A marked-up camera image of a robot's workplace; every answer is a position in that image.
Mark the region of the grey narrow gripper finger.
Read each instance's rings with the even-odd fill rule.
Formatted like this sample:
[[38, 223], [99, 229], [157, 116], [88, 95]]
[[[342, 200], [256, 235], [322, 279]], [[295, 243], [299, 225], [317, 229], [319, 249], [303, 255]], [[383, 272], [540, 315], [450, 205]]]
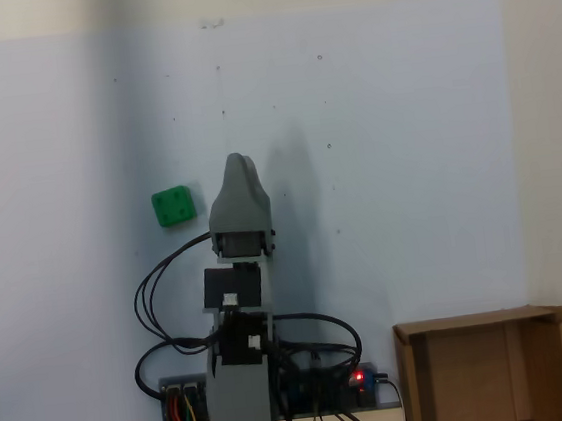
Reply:
[[256, 191], [261, 191], [263, 187], [260, 183], [254, 161], [249, 156], [243, 156], [243, 160], [245, 160], [246, 168], [248, 169], [248, 179], [251, 187]]

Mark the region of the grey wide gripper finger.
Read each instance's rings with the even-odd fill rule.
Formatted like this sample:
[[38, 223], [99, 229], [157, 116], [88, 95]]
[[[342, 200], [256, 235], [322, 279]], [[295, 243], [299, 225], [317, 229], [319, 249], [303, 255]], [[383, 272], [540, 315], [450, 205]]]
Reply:
[[222, 187], [210, 209], [211, 234], [272, 229], [270, 197], [264, 188], [251, 187], [243, 156], [231, 153], [226, 159]]

